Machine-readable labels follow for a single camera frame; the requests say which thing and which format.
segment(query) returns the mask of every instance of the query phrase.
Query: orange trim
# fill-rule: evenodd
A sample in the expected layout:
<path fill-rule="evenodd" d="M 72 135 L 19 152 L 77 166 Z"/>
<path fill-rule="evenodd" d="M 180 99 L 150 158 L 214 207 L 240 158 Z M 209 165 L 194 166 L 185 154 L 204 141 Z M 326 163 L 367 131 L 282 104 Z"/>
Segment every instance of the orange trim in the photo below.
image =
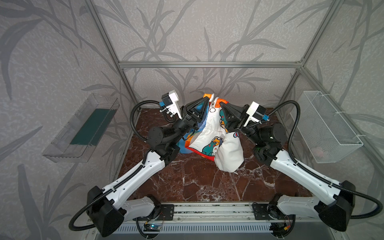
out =
<path fill-rule="evenodd" d="M 188 135 L 187 140 L 185 141 L 185 144 L 184 144 L 185 147 L 188 147 L 191 144 L 192 138 L 193 136 Z"/>
<path fill-rule="evenodd" d="M 205 98 L 205 97 L 209 97 L 209 98 L 211 98 L 211 97 L 212 97 L 212 94 L 204 93 L 203 98 Z"/>
<path fill-rule="evenodd" d="M 199 155 L 202 156 L 203 158 L 206 158 L 206 159 L 208 159 L 208 160 L 211 160 L 212 162 L 215 161 L 215 156 L 208 156 L 208 155 L 205 155 L 205 154 L 203 154 L 203 153 L 199 152 L 198 150 L 196 150 L 196 149 L 194 149 L 194 148 L 191 148 L 191 147 L 187 147 L 187 146 L 186 146 L 185 148 L 191 150 L 191 151 L 194 152 L 194 153 L 199 154 Z"/>
<path fill-rule="evenodd" d="M 215 105 L 215 108 L 219 108 L 220 107 L 220 103 L 223 102 L 225 104 L 228 103 L 228 101 L 224 100 L 224 99 L 221 99 L 219 98 L 217 101 L 216 101 L 216 105 Z"/>

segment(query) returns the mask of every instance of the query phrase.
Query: marble surface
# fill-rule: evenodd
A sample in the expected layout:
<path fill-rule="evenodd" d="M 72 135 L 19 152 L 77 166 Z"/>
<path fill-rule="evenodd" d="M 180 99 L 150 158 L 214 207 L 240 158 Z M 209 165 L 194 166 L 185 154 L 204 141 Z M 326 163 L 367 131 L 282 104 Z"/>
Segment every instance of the marble surface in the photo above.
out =
<path fill-rule="evenodd" d="M 274 122 L 277 122 L 275 116 L 269 123 Z M 152 126 L 167 124 L 158 109 L 143 109 L 137 129 L 146 136 Z M 293 179 L 259 162 L 253 156 L 254 144 L 242 134 L 240 141 L 244 163 L 235 173 L 220 171 L 213 161 L 195 153 L 178 154 L 172 163 L 138 188 L 130 199 L 148 194 L 161 202 L 270 201 L 275 193 L 311 196 L 307 189 Z M 146 143 L 133 136 L 119 176 L 141 161 L 148 149 Z"/>

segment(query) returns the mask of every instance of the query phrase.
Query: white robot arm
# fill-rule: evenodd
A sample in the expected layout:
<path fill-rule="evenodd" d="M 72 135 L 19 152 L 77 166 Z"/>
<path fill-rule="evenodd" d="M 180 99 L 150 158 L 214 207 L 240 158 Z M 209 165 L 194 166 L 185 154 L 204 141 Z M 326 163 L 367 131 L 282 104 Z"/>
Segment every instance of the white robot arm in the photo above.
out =
<path fill-rule="evenodd" d="M 177 105 L 178 99 L 175 91 L 162 96 L 163 101 L 159 103 L 160 111 L 167 111 L 177 116 L 177 121 L 171 127 L 152 127 L 147 138 L 139 136 L 140 139 L 146 139 L 151 147 L 150 151 L 144 156 L 142 162 L 136 164 L 119 179 L 103 189 L 96 186 L 92 188 L 88 192 L 87 205 L 71 219 L 69 223 L 71 230 L 79 231 L 97 227 L 101 235 L 106 237 L 124 221 L 142 216 L 154 219 L 158 216 L 159 203 L 153 197 L 128 201 L 127 199 L 146 180 L 176 158 L 180 150 L 176 144 L 192 128 L 198 129 L 197 124 L 203 120 L 212 98 L 205 96 L 182 106 L 181 110 Z M 276 107 L 269 115 L 288 103 L 293 103 L 300 109 L 296 102 L 287 101 Z M 382 204 L 378 200 L 355 192 L 355 186 L 350 182 L 340 183 L 294 158 L 290 152 L 290 144 L 300 117 L 300 110 L 298 110 L 298 118 L 290 137 L 287 138 L 285 129 L 280 123 L 272 126 L 261 125 L 261 123 L 268 121 L 269 115 L 265 114 L 265 108 L 255 102 L 251 106 L 245 105 L 243 107 L 222 102 L 220 106 L 227 119 L 225 127 L 229 132 L 240 131 L 245 134 L 255 144 L 253 152 L 261 162 L 291 177 L 314 195 L 313 197 L 290 197 L 277 194 L 268 204 L 271 205 L 269 215 L 273 215 L 277 219 L 286 215 L 320 218 L 333 229 L 345 231 L 351 217 L 371 217 L 382 210 Z M 284 150 L 281 145 L 287 139 L 288 151 Z M 377 208 L 368 214 L 351 216 L 354 208 L 354 195 L 375 202 Z M 83 227 L 74 226 L 75 220 L 85 211 L 94 224 Z"/>

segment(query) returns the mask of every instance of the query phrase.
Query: metal grille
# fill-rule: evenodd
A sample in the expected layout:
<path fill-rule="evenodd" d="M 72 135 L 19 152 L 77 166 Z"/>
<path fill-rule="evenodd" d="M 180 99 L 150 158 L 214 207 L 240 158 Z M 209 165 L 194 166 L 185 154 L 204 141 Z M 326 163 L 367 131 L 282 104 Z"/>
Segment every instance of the metal grille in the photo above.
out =
<path fill-rule="evenodd" d="M 320 91 L 304 91 L 298 129 L 317 163 L 337 162 L 363 145 Z M 291 111 L 296 118 L 296 109 Z"/>
<path fill-rule="evenodd" d="M 270 223 L 164 223 L 162 233 L 269 233 Z M 123 223 L 114 233 L 137 233 L 134 223 Z"/>

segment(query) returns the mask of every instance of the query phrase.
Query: mesh basket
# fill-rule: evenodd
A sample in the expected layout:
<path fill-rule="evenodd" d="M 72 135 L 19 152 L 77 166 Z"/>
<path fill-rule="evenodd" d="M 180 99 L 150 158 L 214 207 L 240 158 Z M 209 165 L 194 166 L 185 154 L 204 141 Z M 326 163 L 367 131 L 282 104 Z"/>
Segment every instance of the mesh basket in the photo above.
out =
<path fill-rule="evenodd" d="M 363 145 L 320 91 L 304 91 L 298 129 L 317 163 L 337 162 Z M 296 118 L 296 109 L 291 111 Z"/>

